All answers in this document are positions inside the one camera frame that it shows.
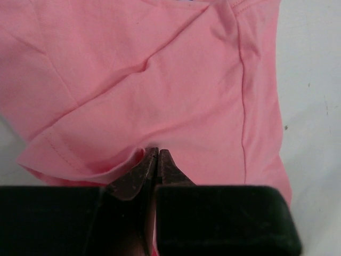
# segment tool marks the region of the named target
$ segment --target pink t-shirt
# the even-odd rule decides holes
[[[291,189],[279,150],[279,0],[2,0],[0,113],[19,164],[107,184],[144,148],[196,184]]]

